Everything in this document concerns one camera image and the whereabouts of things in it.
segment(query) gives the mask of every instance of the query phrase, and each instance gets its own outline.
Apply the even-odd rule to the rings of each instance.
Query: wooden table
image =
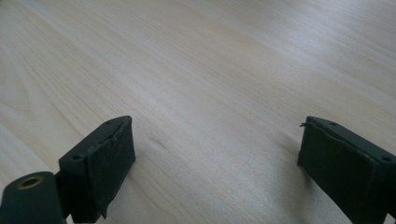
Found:
[[[299,125],[396,153],[396,4],[0,0],[0,190],[122,115],[137,161],[98,223],[349,223]]]

